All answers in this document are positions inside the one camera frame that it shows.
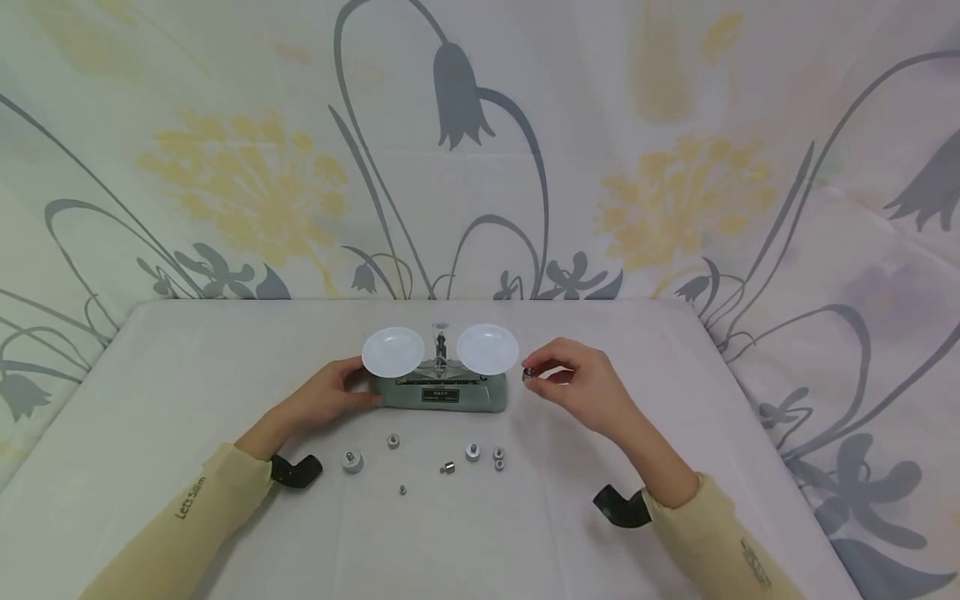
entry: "sleeve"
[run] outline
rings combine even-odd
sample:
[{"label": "sleeve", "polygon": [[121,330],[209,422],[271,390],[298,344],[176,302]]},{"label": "sleeve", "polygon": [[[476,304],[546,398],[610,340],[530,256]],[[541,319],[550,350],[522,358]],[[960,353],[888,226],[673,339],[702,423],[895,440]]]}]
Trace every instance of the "sleeve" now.
[{"label": "sleeve", "polygon": [[270,463],[222,444],[200,477],[113,557],[80,600],[186,600],[270,490]]},{"label": "sleeve", "polygon": [[707,600],[794,600],[804,596],[733,512],[708,475],[692,500],[669,509],[643,491],[657,537]]}]

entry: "small metal weight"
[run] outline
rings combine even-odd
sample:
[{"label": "small metal weight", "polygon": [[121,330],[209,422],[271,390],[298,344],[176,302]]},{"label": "small metal weight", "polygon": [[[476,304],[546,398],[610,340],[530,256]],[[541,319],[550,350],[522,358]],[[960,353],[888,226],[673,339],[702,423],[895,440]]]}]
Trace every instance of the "small metal weight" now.
[{"label": "small metal weight", "polygon": [[363,454],[356,448],[351,448],[340,457],[340,464],[348,473],[359,473],[363,469]]}]

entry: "white backdrop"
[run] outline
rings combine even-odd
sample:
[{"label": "white backdrop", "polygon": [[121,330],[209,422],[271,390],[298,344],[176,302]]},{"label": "white backdrop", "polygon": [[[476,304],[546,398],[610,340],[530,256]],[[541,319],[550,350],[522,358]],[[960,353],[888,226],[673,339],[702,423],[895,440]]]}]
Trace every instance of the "white backdrop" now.
[{"label": "white backdrop", "polygon": [[0,486],[144,300],[678,294],[864,596],[956,595],[960,7],[841,4],[4,3]]}]

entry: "person's left hand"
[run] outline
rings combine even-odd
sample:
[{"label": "person's left hand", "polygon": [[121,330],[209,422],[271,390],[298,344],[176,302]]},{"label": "person's left hand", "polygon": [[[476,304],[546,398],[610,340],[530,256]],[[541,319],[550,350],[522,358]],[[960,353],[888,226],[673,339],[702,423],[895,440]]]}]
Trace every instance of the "person's left hand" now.
[{"label": "person's left hand", "polygon": [[352,393],[344,388],[347,378],[362,369],[359,356],[327,363],[277,408],[300,429],[321,427],[344,413],[373,408],[380,403],[379,396]]}]

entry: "white tablecloth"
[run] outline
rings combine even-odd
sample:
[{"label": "white tablecloth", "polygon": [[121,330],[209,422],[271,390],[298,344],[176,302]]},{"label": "white tablecloth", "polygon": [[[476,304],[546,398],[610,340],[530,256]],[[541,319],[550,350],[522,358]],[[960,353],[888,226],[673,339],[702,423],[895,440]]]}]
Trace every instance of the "white tablecloth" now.
[{"label": "white tablecloth", "polygon": [[[603,348],[636,402],[810,598],[857,598],[846,571],[690,308],[676,301],[162,301],[139,307],[0,494],[0,596],[76,598],[191,478],[320,365],[377,329],[429,340],[506,326],[521,356],[563,335]],[[650,527],[593,507],[641,485],[618,450],[508,373],[500,415],[382,409],[297,440],[324,475],[280,490],[198,597],[693,598]],[[400,448],[387,447],[396,433]],[[468,463],[469,443],[484,457]],[[507,467],[493,469],[503,445]],[[339,455],[360,448],[347,475]],[[454,461],[457,470],[439,474]],[[400,496],[403,484],[408,493]]]}]

